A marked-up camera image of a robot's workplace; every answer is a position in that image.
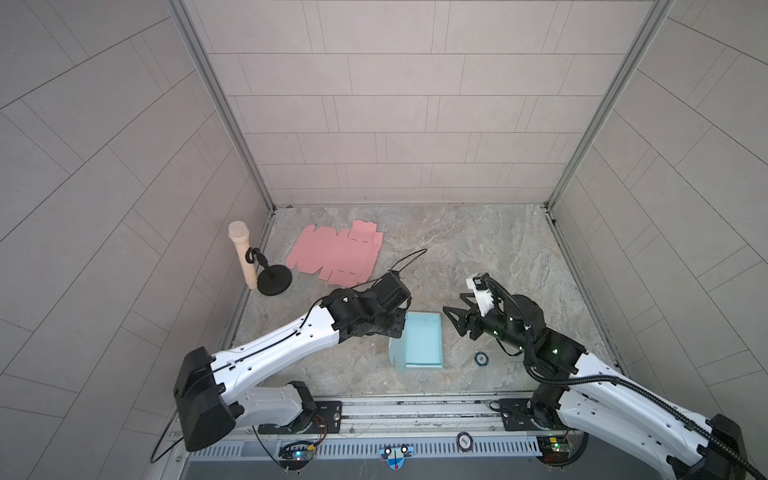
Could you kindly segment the light blue paper box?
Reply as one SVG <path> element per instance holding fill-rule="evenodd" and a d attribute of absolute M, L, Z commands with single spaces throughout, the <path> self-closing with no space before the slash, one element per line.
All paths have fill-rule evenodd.
<path fill-rule="evenodd" d="M 442 320 L 438 313 L 408 312 L 400 338 L 389 340 L 389 358 L 399 373 L 442 369 Z"/>

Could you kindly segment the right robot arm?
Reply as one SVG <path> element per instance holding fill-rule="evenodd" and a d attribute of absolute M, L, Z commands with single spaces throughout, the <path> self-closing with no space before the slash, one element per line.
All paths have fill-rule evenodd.
<path fill-rule="evenodd" d="M 510 411 L 541 430 L 569 429 L 634 456 L 667 479 L 762 478 L 746 458 L 740 426 L 717 414 L 690 412 L 622 375 L 579 342 L 546 326 L 541 308 L 522 295 L 475 302 L 444 313 L 460 336 L 488 334 L 516 348 L 538 386 Z"/>

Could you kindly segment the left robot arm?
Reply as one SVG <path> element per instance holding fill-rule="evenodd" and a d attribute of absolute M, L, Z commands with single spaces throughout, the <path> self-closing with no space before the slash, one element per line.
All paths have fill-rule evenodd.
<path fill-rule="evenodd" d="M 299 319 L 240 347 L 187 353 L 173 396 L 187 451 L 203 450 L 245 426 L 304 429 L 317 407 L 301 381 L 264 387 L 262 381 L 293 363 L 351 337 L 402 335 L 411 293 L 390 270 L 370 288 L 338 288 Z"/>

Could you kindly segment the pink flat paper box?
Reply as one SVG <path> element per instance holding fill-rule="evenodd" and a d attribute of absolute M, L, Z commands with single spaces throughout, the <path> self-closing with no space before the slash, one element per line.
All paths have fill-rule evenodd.
<path fill-rule="evenodd" d="M 351 288 L 370 280 L 383 245 L 373 222 L 354 220 L 352 228 L 307 226 L 285 265 L 305 274 L 319 273 L 329 285 Z"/>

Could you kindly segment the blue poker chip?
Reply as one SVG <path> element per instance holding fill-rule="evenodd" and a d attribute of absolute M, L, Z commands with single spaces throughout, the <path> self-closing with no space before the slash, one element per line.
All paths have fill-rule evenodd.
<path fill-rule="evenodd" d="M 474 355 L 474 361 L 478 366 L 485 367 L 488 365 L 489 359 L 484 352 L 476 352 Z"/>

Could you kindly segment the black round microphone stand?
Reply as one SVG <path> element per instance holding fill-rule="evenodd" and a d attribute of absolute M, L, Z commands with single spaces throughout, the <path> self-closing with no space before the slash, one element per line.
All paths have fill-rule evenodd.
<path fill-rule="evenodd" d="M 261 272 L 256 277 L 256 289 L 262 295 L 277 296 L 291 285 L 291 270 L 285 265 L 270 264 L 260 249 L 249 247 L 244 258 L 247 263 L 261 267 Z"/>

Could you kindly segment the round black white badge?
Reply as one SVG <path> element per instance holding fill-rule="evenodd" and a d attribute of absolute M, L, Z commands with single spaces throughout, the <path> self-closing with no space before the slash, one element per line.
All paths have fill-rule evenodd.
<path fill-rule="evenodd" d="M 456 445 L 460 452 L 471 452 L 474 446 L 473 437 L 468 432 L 460 432 L 456 437 Z"/>

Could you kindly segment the right green circuit board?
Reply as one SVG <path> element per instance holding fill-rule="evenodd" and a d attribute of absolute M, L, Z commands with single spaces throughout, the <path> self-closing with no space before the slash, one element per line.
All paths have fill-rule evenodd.
<path fill-rule="evenodd" d="M 541 452 L 539 461 L 545 465 L 564 463 L 573 451 L 573 445 L 564 436 L 538 436 L 536 440 Z"/>

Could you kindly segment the green circuit board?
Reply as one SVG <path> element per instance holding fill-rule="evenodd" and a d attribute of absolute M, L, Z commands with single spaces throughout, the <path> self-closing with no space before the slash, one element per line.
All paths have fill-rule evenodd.
<path fill-rule="evenodd" d="M 538 436 L 536 440 L 541 452 L 539 461 L 545 465 L 564 463 L 573 451 L 573 445 L 564 436 Z"/>
<path fill-rule="evenodd" d="M 279 459 L 289 470 L 300 470 L 314 459 L 316 451 L 314 442 L 296 441 L 280 448 Z"/>

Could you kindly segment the blue sticker with eyes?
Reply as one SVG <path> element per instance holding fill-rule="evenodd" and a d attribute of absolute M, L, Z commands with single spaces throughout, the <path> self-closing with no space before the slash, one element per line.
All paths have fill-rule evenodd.
<path fill-rule="evenodd" d="M 380 450 L 379 456 L 390 469 L 399 471 L 404 466 L 405 461 L 413 456 L 413 453 L 414 450 L 411 445 L 386 446 Z"/>

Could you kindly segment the beige wooden microphone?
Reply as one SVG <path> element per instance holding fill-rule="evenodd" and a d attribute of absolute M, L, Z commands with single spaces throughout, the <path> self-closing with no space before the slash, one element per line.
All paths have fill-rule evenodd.
<path fill-rule="evenodd" d="M 250 290 L 255 290 L 258 285 L 257 271 L 255 264 L 248 261 L 251 250 L 250 230 L 243 221 L 233 221 L 228 226 L 228 236 L 234 244 L 245 283 Z"/>

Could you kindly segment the left green circuit board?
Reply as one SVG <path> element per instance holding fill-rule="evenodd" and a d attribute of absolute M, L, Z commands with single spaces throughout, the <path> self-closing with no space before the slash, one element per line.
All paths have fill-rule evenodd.
<path fill-rule="evenodd" d="M 314 459 L 316 451 L 314 442 L 296 441 L 280 448 L 279 459 L 289 470 L 300 470 Z"/>

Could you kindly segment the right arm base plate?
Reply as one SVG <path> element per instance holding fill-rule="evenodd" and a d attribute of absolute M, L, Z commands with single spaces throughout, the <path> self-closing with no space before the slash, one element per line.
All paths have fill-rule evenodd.
<path fill-rule="evenodd" d="M 571 427 L 561 423 L 556 415 L 549 424 L 540 425 L 534 418 L 528 403 L 528 398 L 501 398 L 494 402 L 493 410 L 501 416 L 505 431 L 565 432 L 571 430 Z"/>

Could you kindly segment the aluminium mounting rail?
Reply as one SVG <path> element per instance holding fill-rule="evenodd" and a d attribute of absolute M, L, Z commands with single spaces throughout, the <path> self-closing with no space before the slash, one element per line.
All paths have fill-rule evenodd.
<path fill-rule="evenodd" d="M 449 433 L 455 430 L 491 431 L 495 428 L 504 430 L 501 416 L 493 410 L 494 402 L 501 398 L 427 395 L 313 399 L 315 404 L 317 401 L 343 403 L 341 430 L 338 434 L 375 435 L 381 432 L 405 434 L 428 431 Z M 556 415 L 561 423 L 572 430 L 583 430 L 615 441 L 641 434 L 662 438 L 674 421 L 671 413 L 653 402 L 647 402 L 643 408 L 635 405 L 623 407 L 567 391 L 553 408 L 549 408 L 537 396 L 516 395 L 510 398 L 528 398 L 528 407 L 540 425 L 549 424 Z M 547 433 L 516 432 L 529 432 L 533 435 Z"/>

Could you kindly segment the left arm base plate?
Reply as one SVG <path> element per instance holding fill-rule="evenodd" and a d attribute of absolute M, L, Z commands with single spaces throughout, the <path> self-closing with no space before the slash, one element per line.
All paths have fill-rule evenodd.
<path fill-rule="evenodd" d="M 313 417 L 301 427 L 263 424 L 257 427 L 260 435 L 320 435 L 338 434 L 341 430 L 343 403 L 341 401 L 317 401 Z"/>

